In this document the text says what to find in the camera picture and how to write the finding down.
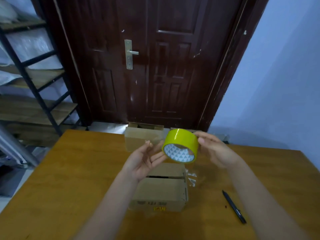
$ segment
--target pen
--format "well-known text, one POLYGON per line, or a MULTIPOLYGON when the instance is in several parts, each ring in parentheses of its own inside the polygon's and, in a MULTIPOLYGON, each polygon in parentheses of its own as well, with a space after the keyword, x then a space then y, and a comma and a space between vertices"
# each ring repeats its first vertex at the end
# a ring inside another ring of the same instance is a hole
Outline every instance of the pen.
POLYGON ((223 196, 226 198, 226 201, 229 203, 229 205, 232 207, 232 209, 234 210, 234 212, 237 214, 238 218, 240 219, 240 221, 243 223, 243 224, 246 224, 246 220, 245 218, 243 217, 243 215, 240 213, 240 210, 236 207, 236 205, 233 203, 233 201, 231 200, 230 196, 224 192, 222 190, 222 194, 223 196))

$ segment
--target wooden door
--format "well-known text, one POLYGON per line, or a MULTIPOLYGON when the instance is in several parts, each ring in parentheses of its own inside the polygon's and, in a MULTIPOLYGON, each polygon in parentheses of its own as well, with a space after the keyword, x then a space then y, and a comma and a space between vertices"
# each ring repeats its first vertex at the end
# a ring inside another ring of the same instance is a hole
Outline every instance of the wooden door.
POLYGON ((93 119, 196 128, 241 3, 58 0, 93 119))

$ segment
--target table surface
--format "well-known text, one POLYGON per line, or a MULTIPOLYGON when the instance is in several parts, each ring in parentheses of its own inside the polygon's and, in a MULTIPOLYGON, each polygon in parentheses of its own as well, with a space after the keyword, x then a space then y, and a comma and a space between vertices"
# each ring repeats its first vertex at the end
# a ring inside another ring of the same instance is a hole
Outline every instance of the table surface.
MULTIPOLYGON (((320 239, 320 174, 300 152, 230 145, 286 211, 320 239)), ((68 130, 0 214, 2 239, 70 239, 90 217, 129 156, 123 135, 68 130)), ((223 169, 200 155, 187 169, 189 202, 181 213, 128 210, 117 239, 256 239, 223 169), (225 190, 248 224, 227 204, 225 190)))

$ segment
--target tape roll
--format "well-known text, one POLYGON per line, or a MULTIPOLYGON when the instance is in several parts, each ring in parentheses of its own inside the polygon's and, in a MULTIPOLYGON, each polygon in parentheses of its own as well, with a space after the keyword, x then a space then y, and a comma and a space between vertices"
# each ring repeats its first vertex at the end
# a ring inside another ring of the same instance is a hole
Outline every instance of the tape roll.
POLYGON ((198 138, 186 129, 173 129, 165 138, 162 151, 176 162, 191 163, 197 158, 198 138))

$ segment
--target patterned tape core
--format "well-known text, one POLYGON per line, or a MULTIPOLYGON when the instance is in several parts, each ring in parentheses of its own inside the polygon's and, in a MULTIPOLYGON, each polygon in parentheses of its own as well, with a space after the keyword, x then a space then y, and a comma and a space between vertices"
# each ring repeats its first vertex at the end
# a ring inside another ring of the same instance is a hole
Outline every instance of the patterned tape core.
POLYGON ((174 144, 166 145, 164 147, 164 152, 171 159, 182 163, 191 162, 195 158, 194 154, 189 155, 188 148, 179 148, 174 144))

